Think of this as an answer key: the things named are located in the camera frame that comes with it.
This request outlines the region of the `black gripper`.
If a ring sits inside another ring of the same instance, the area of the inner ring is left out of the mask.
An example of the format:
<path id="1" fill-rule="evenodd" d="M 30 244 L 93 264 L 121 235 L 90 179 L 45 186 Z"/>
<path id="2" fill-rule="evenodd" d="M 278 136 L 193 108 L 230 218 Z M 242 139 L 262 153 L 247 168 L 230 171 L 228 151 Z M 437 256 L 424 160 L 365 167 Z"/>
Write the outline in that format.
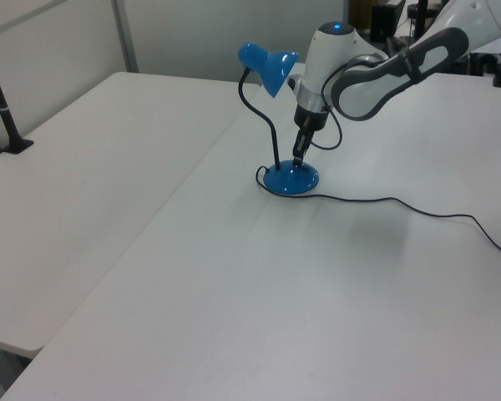
<path id="1" fill-rule="evenodd" d="M 292 164 L 294 166 L 302 165 L 304 156 L 312 143 L 313 131 L 319 131 L 325 127 L 328 115 L 329 113 L 326 111 L 311 112 L 300 105 L 296 106 L 294 122 L 300 129 L 297 132 L 296 141 L 292 149 Z"/>

